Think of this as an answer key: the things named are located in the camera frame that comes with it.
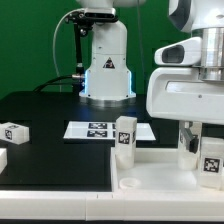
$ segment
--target white cube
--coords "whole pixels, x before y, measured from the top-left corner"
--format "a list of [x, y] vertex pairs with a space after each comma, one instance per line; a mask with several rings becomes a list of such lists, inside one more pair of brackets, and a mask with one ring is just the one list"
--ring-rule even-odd
[[224, 140], [203, 137], [201, 141], [201, 159], [199, 164], [199, 185], [222, 188], [224, 161]]
[[0, 174], [7, 166], [7, 155], [6, 155], [6, 149], [0, 148]]
[[10, 122], [1, 124], [0, 139], [17, 145], [28, 142], [30, 140], [29, 128]]

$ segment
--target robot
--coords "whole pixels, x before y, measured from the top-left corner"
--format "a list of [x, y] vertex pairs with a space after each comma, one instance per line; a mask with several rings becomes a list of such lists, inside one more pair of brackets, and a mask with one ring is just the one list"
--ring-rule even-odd
[[147, 110], [180, 121], [179, 167], [198, 168], [199, 185], [222, 188], [224, 141], [201, 137], [203, 123], [224, 124], [224, 1], [170, 0], [169, 18], [188, 40], [159, 49]]
[[[120, 106], [135, 102], [132, 74], [126, 66], [127, 29], [116, 16], [114, 7], [133, 7], [145, 0], [77, 0], [82, 9], [71, 13], [76, 31], [77, 73], [85, 73], [81, 102], [98, 106]], [[92, 62], [84, 72], [80, 36], [93, 32]]]

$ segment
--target black cable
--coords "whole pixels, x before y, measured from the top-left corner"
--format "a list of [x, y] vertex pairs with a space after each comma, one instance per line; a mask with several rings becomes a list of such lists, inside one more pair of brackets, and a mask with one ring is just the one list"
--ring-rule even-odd
[[71, 86], [74, 86], [74, 85], [79, 85], [79, 82], [71, 82], [71, 83], [45, 83], [45, 84], [42, 84], [38, 87], [36, 87], [33, 91], [35, 92], [41, 92], [42, 89], [44, 89], [45, 87], [47, 86], [60, 86], [60, 85], [71, 85]]
[[60, 77], [54, 78], [54, 79], [51, 79], [51, 80], [47, 81], [45, 84], [53, 83], [53, 82], [57, 82], [57, 81], [60, 81], [60, 80], [63, 80], [63, 79], [69, 79], [69, 78], [72, 78], [72, 75], [65, 75], [65, 76], [60, 76]]

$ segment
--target robot logo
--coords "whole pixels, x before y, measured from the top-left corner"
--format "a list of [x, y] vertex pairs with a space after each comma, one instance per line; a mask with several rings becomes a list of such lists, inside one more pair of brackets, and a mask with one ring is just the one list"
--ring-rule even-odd
[[110, 69], [115, 69], [114, 63], [111, 58], [107, 60], [103, 68], [110, 68]]

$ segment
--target black square marker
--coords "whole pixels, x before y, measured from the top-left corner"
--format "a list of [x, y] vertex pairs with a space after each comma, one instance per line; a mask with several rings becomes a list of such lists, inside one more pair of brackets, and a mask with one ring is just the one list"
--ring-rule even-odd
[[119, 132], [118, 142], [120, 144], [129, 145], [129, 143], [130, 143], [130, 134], [129, 133]]
[[204, 172], [219, 173], [220, 159], [205, 158]]
[[107, 123], [89, 123], [89, 129], [107, 129]]
[[107, 138], [107, 131], [88, 131], [88, 138]]
[[12, 132], [10, 130], [5, 130], [5, 137], [12, 140]]

